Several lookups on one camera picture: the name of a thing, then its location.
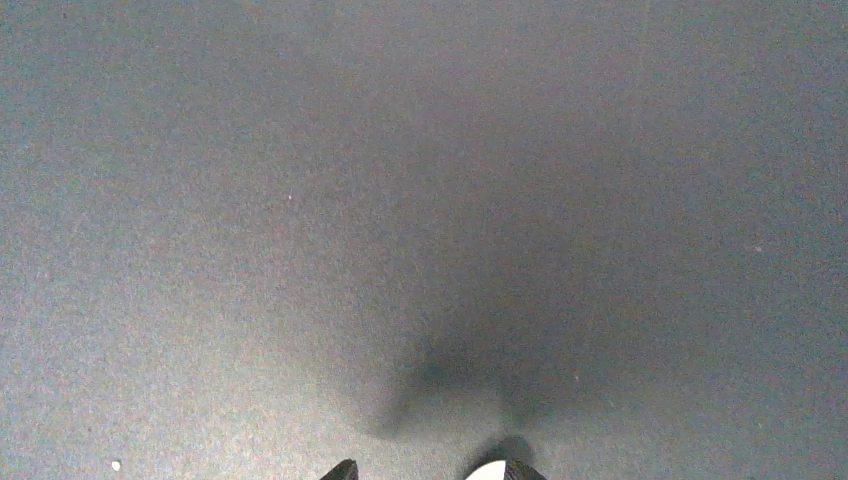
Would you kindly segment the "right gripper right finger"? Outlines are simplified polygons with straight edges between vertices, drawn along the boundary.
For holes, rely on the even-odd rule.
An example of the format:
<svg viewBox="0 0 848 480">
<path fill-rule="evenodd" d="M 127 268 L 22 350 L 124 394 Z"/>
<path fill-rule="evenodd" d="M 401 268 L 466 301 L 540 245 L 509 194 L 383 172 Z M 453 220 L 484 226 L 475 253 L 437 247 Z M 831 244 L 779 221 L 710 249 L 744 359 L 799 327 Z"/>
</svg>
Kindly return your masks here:
<svg viewBox="0 0 848 480">
<path fill-rule="evenodd" d="M 505 461 L 504 480 L 546 480 L 536 469 L 520 460 Z"/>
</svg>

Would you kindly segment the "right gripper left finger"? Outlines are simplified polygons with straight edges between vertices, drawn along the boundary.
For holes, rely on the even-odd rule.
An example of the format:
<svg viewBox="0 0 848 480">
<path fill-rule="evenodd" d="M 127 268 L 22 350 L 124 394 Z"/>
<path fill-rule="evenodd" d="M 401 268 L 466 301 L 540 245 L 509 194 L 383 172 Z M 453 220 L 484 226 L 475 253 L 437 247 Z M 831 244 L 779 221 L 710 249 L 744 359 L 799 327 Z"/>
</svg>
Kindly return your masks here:
<svg viewBox="0 0 848 480">
<path fill-rule="evenodd" d="M 320 480 L 358 480 L 359 469 L 358 464 L 353 459 L 345 459 L 340 461 L 325 473 Z"/>
</svg>

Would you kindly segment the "white earbud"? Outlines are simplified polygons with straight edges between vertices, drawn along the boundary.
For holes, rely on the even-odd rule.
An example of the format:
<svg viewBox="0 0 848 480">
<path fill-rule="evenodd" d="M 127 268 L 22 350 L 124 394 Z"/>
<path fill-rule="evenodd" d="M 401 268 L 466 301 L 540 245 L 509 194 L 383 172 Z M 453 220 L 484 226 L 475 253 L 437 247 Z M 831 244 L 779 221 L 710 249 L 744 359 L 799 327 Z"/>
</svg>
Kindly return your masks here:
<svg viewBox="0 0 848 480">
<path fill-rule="evenodd" d="M 503 480 L 507 470 L 505 460 L 493 460 L 473 467 L 465 480 Z"/>
</svg>

